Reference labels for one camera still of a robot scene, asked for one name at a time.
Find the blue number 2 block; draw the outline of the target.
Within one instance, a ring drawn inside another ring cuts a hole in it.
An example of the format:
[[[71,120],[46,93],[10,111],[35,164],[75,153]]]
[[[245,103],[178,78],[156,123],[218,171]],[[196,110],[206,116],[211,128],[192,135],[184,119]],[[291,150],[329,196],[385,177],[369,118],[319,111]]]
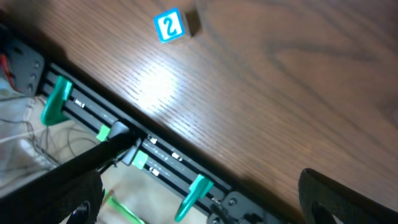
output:
[[[173,7],[155,16],[153,22],[161,44],[185,42],[201,29],[196,9],[186,12]]]

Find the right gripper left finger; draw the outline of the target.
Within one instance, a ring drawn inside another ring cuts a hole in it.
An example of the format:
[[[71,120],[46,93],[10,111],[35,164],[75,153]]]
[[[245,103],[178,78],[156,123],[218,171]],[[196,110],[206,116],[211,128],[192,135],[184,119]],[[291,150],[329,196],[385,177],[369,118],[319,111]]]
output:
[[[1,223],[96,223],[103,196],[95,170],[71,179],[50,172],[1,198]]]

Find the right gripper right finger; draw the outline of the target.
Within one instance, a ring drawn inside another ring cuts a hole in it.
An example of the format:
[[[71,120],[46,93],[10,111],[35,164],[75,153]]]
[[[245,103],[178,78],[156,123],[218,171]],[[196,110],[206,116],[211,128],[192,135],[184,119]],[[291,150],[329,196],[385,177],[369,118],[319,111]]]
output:
[[[301,172],[298,192],[307,223],[397,223],[397,212],[310,168]]]

